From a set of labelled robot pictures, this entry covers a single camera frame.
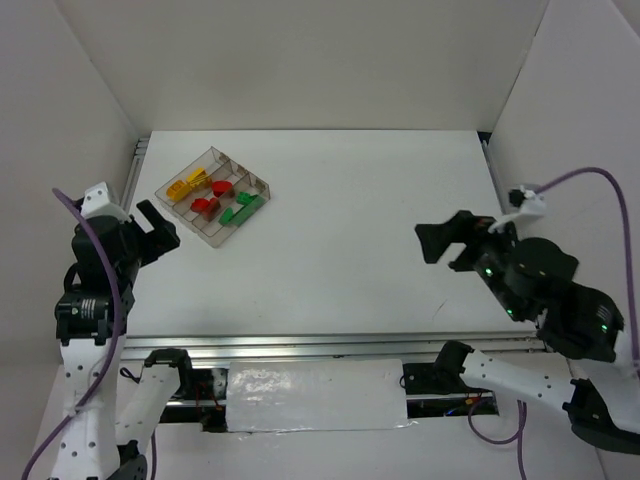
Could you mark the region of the yellow rounded lego brick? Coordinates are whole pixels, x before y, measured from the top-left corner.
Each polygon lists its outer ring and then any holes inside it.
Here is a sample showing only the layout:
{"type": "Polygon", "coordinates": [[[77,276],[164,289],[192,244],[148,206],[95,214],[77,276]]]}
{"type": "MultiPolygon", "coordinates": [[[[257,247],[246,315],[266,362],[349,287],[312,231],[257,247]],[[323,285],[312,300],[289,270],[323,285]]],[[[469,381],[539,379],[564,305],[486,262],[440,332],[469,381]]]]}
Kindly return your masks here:
{"type": "Polygon", "coordinates": [[[190,192],[192,188],[188,182],[177,180],[166,190],[167,197],[174,203],[183,200],[190,192]]]}

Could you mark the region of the red rectangular lego brick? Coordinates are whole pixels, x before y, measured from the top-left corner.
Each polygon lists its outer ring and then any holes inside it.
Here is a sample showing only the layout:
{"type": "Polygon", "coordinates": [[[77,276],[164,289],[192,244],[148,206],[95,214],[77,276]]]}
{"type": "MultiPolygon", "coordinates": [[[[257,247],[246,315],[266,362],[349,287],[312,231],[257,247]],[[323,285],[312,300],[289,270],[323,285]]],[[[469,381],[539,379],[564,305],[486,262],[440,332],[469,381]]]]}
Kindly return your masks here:
{"type": "Polygon", "coordinates": [[[211,198],[208,205],[203,209],[201,215],[205,222],[211,222],[216,217],[220,209],[220,202],[218,198],[211,198]]]}

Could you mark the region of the yellow rectangular lego brick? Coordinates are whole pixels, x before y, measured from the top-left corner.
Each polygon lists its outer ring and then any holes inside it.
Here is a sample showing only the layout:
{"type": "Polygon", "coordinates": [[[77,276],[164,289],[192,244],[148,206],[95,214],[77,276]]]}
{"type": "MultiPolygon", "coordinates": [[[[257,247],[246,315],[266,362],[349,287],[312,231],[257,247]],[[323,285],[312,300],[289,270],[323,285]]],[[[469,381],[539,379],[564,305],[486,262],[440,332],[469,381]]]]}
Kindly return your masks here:
{"type": "Polygon", "coordinates": [[[190,175],[187,176],[186,181],[189,184],[197,185],[205,181],[208,177],[208,174],[204,168],[198,168],[194,170],[190,175]]]}

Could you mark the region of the red rounded lego brick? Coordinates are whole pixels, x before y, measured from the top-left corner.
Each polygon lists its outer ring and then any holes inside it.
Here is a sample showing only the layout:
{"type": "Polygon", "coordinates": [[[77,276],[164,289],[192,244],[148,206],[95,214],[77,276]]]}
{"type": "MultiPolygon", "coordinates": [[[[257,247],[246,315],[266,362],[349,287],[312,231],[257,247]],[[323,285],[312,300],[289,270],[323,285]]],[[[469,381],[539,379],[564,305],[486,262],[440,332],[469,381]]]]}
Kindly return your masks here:
{"type": "Polygon", "coordinates": [[[235,196],[234,185],[230,181],[226,181],[226,180],[213,181],[211,183],[211,190],[213,195],[216,198],[220,198],[224,195],[227,195],[228,197],[235,196]]]}

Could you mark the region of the red half-round lego brick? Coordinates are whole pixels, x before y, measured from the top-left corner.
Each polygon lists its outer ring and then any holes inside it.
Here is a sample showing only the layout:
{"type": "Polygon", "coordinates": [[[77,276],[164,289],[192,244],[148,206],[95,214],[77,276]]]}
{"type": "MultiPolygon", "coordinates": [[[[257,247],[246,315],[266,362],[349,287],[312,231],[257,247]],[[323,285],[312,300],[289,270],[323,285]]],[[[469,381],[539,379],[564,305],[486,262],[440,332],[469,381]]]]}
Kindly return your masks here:
{"type": "Polygon", "coordinates": [[[210,200],[207,198],[196,198],[191,203],[190,209],[193,212],[200,213],[204,211],[210,204],[210,200]]]}

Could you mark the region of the small yellow lego brick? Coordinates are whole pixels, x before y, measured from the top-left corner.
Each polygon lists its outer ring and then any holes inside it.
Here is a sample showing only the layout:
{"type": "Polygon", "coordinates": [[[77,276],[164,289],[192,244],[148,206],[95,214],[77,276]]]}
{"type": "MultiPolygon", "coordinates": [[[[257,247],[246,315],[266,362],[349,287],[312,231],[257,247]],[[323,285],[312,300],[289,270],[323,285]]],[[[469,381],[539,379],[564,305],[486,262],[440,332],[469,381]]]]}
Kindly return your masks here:
{"type": "Polygon", "coordinates": [[[206,190],[211,188],[211,179],[209,177],[203,177],[199,179],[195,179],[189,183],[191,189],[193,191],[206,190]]]}

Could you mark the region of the green half-round lego brick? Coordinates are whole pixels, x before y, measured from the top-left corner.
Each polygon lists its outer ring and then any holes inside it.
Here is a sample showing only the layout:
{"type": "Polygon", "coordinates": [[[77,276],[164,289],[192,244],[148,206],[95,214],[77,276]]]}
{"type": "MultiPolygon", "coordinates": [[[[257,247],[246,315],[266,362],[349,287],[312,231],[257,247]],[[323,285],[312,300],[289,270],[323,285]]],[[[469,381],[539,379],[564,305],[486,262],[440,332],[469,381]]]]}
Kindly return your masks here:
{"type": "Polygon", "coordinates": [[[228,225],[233,219],[234,215],[235,215],[234,210],[232,208],[227,208],[220,216],[219,224],[223,226],[228,225]]]}

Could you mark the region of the small green lego brick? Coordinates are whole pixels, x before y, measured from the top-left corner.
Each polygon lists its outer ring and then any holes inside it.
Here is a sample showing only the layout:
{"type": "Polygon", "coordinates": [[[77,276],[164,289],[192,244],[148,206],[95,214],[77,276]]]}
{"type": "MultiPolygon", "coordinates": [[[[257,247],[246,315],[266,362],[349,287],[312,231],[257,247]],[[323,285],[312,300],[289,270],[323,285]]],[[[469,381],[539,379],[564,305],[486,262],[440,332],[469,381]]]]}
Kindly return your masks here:
{"type": "Polygon", "coordinates": [[[250,194],[248,192],[240,192],[236,197],[236,202],[243,206],[246,206],[251,204],[255,198],[256,196],[254,194],[250,194]]]}

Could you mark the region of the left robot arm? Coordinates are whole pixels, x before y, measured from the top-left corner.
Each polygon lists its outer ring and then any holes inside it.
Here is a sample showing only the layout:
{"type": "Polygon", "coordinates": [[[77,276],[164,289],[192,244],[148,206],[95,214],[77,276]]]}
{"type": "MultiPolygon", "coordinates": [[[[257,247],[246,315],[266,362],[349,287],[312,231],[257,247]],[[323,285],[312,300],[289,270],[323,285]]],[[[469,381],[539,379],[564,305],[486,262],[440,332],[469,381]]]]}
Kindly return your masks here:
{"type": "Polygon", "coordinates": [[[183,349],[152,351],[122,413],[116,411],[119,363],[139,270],[179,246],[176,228],[144,200],[137,208],[152,226],[144,231],[102,185],[77,201],[60,190],[54,194],[78,222],[75,261],[54,309],[65,403],[61,422],[21,476],[28,478],[45,450],[56,446],[53,479],[153,479],[155,431],[167,402],[190,390],[191,359],[183,349]]]}

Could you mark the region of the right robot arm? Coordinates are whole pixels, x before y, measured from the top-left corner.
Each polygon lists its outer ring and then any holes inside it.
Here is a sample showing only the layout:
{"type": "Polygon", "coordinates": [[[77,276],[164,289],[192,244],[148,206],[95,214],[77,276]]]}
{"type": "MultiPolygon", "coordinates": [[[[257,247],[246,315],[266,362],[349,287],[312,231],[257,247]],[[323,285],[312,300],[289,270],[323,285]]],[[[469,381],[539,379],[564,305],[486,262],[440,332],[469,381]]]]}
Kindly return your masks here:
{"type": "Polygon", "coordinates": [[[512,321],[533,322],[539,340],[580,363],[586,374],[554,380],[451,340],[435,360],[440,379],[538,402],[565,413],[582,441],[638,454],[639,382],[626,351],[630,328],[610,296],[574,281],[575,257],[547,239],[519,238],[513,222],[499,226],[494,218],[467,210],[441,224],[418,224],[414,231],[428,264],[437,263],[451,245],[462,245],[450,269],[477,273],[512,321]]]}

